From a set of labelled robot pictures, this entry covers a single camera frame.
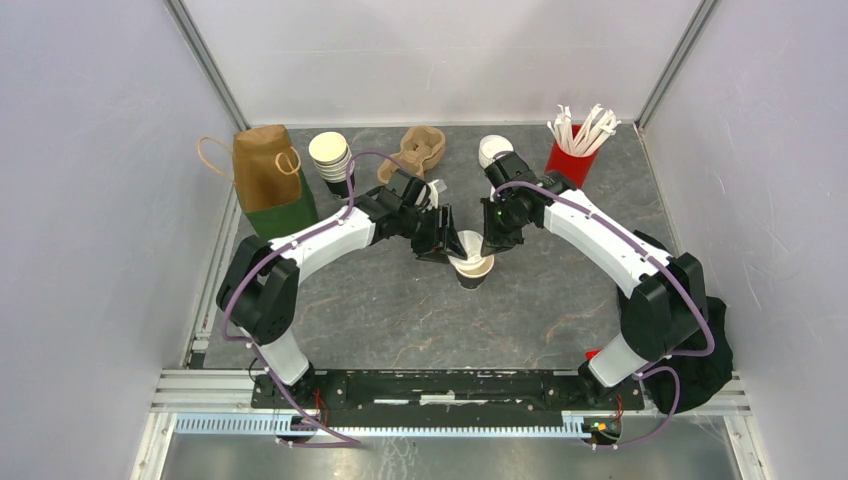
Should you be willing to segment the white cup lid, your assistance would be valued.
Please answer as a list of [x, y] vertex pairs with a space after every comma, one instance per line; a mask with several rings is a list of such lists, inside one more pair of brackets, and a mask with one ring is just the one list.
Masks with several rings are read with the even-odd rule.
[[477, 265], [484, 261], [482, 254], [483, 236], [473, 230], [463, 230], [459, 232], [460, 241], [463, 249], [466, 252], [465, 264]]

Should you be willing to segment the black paper coffee cup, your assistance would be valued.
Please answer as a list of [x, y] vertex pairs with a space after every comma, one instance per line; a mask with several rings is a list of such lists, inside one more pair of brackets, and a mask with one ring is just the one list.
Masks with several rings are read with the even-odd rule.
[[466, 290], [477, 289], [486, 280], [495, 265], [494, 256], [483, 257], [474, 262], [453, 257], [450, 257], [449, 260], [456, 279], [460, 286]]

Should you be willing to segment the brown paper bag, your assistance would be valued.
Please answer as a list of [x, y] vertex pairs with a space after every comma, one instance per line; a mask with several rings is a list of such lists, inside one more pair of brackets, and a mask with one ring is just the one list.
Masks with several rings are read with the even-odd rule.
[[[213, 165], [203, 154], [202, 145], [212, 141], [230, 154], [233, 174], [228, 175]], [[282, 124], [267, 125], [238, 132], [232, 145], [204, 136], [197, 141], [201, 161], [230, 181], [242, 210], [254, 213], [288, 205], [301, 198], [302, 161], [294, 148], [287, 128]]]

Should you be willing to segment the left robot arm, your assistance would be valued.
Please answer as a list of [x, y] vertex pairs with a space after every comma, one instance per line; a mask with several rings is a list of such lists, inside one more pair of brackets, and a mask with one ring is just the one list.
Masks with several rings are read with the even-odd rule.
[[466, 259], [451, 208], [437, 203], [436, 192], [433, 184], [397, 170], [387, 185], [308, 229], [270, 241], [250, 236], [238, 246], [216, 303], [274, 373], [275, 392], [288, 406], [302, 407], [314, 394], [311, 364], [291, 330], [299, 286], [310, 275], [393, 236], [409, 240], [419, 260]]

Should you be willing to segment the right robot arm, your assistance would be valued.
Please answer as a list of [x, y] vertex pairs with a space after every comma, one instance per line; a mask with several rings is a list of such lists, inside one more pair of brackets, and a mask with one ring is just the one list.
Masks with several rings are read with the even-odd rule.
[[579, 369], [580, 400], [602, 408], [626, 378], [667, 356], [682, 356], [680, 344], [702, 332], [706, 345], [688, 355], [711, 354], [715, 340], [707, 322], [701, 263], [690, 254], [673, 256], [626, 230], [594, 205], [559, 172], [535, 174], [514, 151], [481, 156], [492, 185], [482, 199], [484, 256], [523, 244], [522, 230], [533, 224], [575, 246], [617, 285], [625, 299], [620, 332]]

